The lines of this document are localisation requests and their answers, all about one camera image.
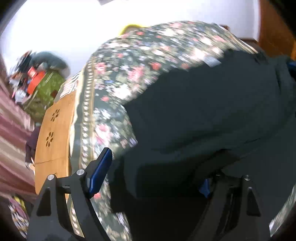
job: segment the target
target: pink curtain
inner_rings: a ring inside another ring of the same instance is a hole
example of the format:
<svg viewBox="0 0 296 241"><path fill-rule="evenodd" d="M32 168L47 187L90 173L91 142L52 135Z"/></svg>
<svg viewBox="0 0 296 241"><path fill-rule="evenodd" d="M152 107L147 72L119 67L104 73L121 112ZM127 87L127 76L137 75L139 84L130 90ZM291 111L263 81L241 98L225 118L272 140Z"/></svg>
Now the pink curtain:
<svg viewBox="0 0 296 241"><path fill-rule="evenodd" d="M0 192L36 198L34 173L25 166L25 144L34 123L10 98L0 56Z"/></svg>

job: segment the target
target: floral pattern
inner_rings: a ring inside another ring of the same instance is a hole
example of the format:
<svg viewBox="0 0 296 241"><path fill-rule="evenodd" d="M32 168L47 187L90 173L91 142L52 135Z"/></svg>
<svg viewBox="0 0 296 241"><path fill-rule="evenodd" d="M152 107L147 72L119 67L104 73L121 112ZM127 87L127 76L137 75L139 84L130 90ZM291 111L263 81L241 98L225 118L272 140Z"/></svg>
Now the floral pattern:
<svg viewBox="0 0 296 241"><path fill-rule="evenodd" d="M216 24L180 21L142 28L105 42L84 68L84 86L75 123L72 171L86 168L104 147L114 157L137 144L123 105L143 93L158 76L172 68L204 64L207 56L219 58L226 49L255 50ZM111 240L131 240L124 214L113 214L106 177L91 200ZM74 230L81 235L71 206Z"/></svg>

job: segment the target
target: wall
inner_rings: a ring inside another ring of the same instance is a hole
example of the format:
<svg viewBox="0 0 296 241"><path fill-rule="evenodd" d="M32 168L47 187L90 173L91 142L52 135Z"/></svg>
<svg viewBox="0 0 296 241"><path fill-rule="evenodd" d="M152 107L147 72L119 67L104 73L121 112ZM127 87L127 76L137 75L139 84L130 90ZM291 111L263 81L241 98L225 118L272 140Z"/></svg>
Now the wall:
<svg viewBox="0 0 296 241"><path fill-rule="evenodd" d="M230 26L238 37L253 38L258 0L27 0L7 25L0 48L8 70L27 50L48 50L78 72L104 41L129 23L144 26L200 20Z"/></svg>

